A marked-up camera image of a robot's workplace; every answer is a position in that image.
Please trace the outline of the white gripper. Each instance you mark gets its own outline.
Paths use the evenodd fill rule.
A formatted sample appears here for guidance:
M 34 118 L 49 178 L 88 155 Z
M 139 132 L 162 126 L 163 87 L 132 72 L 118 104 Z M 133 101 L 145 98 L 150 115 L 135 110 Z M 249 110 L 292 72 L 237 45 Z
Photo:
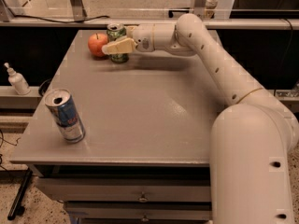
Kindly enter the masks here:
M 108 42 L 102 47 L 102 51 L 106 55 L 132 53 L 135 48 L 141 52 L 153 52 L 153 25 L 128 25 L 125 27 L 126 35 L 115 41 Z

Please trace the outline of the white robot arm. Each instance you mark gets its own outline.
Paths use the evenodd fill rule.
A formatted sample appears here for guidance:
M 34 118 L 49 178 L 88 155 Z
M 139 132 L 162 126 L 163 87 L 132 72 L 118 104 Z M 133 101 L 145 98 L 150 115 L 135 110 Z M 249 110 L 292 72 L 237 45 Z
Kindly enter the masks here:
M 227 107 L 213 123 L 209 150 L 213 224 L 295 224 L 288 153 L 299 141 L 299 123 L 291 110 L 193 14 L 174 24 L 107 28 L 115 37 L 104 53 L 195 53 L 221 91 Z

